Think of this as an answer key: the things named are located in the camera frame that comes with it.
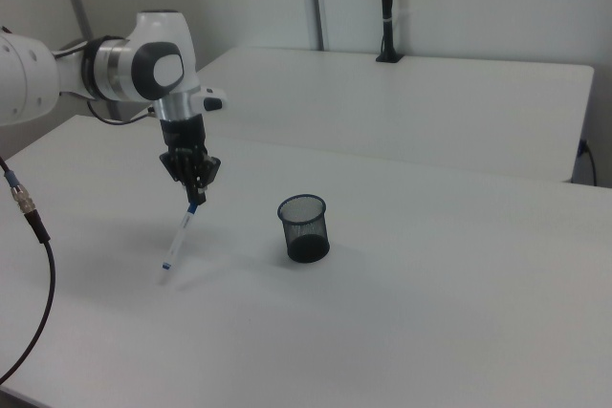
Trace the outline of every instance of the black mesh pen holder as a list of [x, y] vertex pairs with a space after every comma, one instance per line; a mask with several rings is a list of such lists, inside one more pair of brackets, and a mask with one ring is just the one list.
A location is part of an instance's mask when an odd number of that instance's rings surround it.
[[299, 263], [313, 263], [327, 255], [326, 208], [325, 202], [315, 195], [292, 196], [278, 207], [289, 258]]

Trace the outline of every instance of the white desk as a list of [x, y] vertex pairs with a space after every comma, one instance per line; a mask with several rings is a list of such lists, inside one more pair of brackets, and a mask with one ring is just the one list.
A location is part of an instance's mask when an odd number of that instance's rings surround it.
[[234, 49], [199, 76], [228, 94], [211, 134], [563, 182], [593, 69]]
[[[160, 285], [186, 197], [156, 124], [72, 118], [10, 160], [57, 260], [12, 392], [56, 408], [612, 405], [609, 190], [209, 136], [222, 167]], [[275, 214], [300, 192], [328, 204], [332, 249], [310, 266]], [[48, 271], [6, 187], [0, 209], [4, 368]]]

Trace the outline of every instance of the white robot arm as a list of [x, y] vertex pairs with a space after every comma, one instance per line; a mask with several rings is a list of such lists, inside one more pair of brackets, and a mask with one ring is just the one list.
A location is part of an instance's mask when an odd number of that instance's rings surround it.
[[202, 115], [189, 102], [200, 82], [182, 14], [142, 11], [126, 38], [105, 36], [56, 53], [38, 40], [0, 33], [0, 88], [0, 125], [47, 114], [60, 93], [151, 102], [168, 146], [162, 163], [190, 203], [206, 200], [220, 162], [208, 155]]

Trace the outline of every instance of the black pole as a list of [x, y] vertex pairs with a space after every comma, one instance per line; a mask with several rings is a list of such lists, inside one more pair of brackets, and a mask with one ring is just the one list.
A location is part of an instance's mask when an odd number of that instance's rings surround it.
[[382, 52], [376, 58], [378, 62], [398, 62], [402, 54], [395, 53], [393, 48], [393, 0], [382, 0]]

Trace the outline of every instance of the power cord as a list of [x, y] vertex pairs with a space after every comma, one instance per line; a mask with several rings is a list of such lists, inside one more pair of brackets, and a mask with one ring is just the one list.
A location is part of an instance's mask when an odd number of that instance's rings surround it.
[[139, 117], [129, 119], [128, 121], [111, 121], [109, 119], [102, 118], [100, 115], [98, 115], [98, 113], [94, 110], [94, 107], [92, 107], [91, 100], [87, 101], [87, 108], [89, 109], [89, 111], [92, 113], [94, 117], [99, 119], [102, 123], [110, 124], [111, 126], [125, 126], [126, 124], [132, 124], [132, 123], [135, 123], [136, 121], [140, 121], [141, 119], [147, 118], [149, 114], [154, 112], [153, 107], [149, 107], [147, 109], [147, 113], [144, 115], [140, 115]]
[[595, 168], [595, 158], [593, 157], [593, 152], [591, 151], [589, 142], [586, 139], [580, 139], [576, 158], [580, 158], [583, 153], [586, 153], [589, 156], [589, 160], [591, 161], [591, 170], [593, 171], [593, 186], [597, 186], [597, 169]]
[[34, 333], [32, 340], [30, 340], [30, 344], [23, 352], [23, 354], [17, 359], [17, 361], [12, 365], [12, 367], [0, 376], [0, 386], [5, 383], [7, 379], [9, 379], [13, 373], [17, 371], [17, 369], [21, 366], [24, 360], [28, 357], [33, 347], [36, 345], [38, 338], [42, 334], [42, 331], [47, 324], [47, 319], [49, 318], [49, 312], [51, 311], [51, 305], [54, 302], [54, 293], [55, 293], [55, 259], [54, 253], [51, 249], [51, 245], [49, 241], [51, 238], [49, 237], [49, 233], [47, 233], [47, 229], [42, 224], [42, 220], [40, 219], [40, 215], [36, 210], [36, 206], [34, 205], [32, 198], [30, 198], [30, 194], [28, 190], [26, 190], [25, 186], [23, 186], [19, 180], [16, 178], [14, 172], [12, 172], [5, 161], [0, 157], [0, 167], [4, 171], [4, 177], [7, 179], [9, 186], [11, 187], [12, 197], [17, 201], [19, 208], [24, 213], [26, 220], [32, 227], [34, 234], [38, 238], [38, 242], [45, 247], [47, 251], [47, 258], [49, 260], [49, 294], [47, 296], [47, 304], [45, 306], [45, 311], [42, 313], [42, 318], [40, 319], [40, 323], [38, 324], [38, 328]]
[[591, 151], [591, 147], [589, 147], [588, 143], [586, 144], [584, 151], [591, 159], [591, 168], [593, 169], [593, 186], [597, 186], [597, 170], [595, 169], [595, 159], [593, 158], [593, 152]]

